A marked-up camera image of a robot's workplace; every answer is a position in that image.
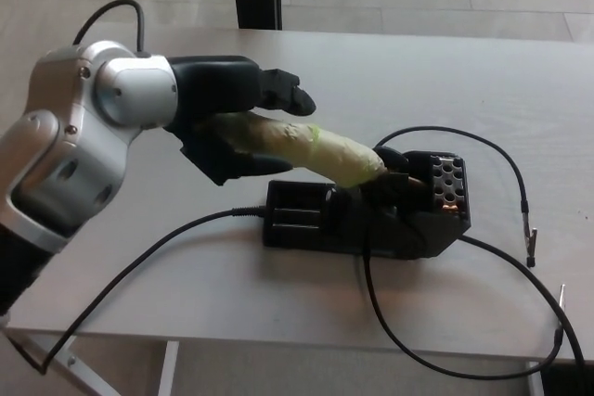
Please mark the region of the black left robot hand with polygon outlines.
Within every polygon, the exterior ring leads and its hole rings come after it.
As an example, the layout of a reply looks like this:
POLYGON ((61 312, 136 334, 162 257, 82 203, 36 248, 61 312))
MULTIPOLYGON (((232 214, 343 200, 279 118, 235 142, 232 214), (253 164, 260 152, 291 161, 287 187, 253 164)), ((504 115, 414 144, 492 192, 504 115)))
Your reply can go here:
POLYGON ((300 87, 298 76, 280 69, 263 70, 242 56, 169 57, 167 61, 176 81, 177 108, 164 130, 182 143, 180 152, 216 185, 292 169, 274 156, 237 151, 206 121, 254 108, 309 116, 316 104, 300 87))

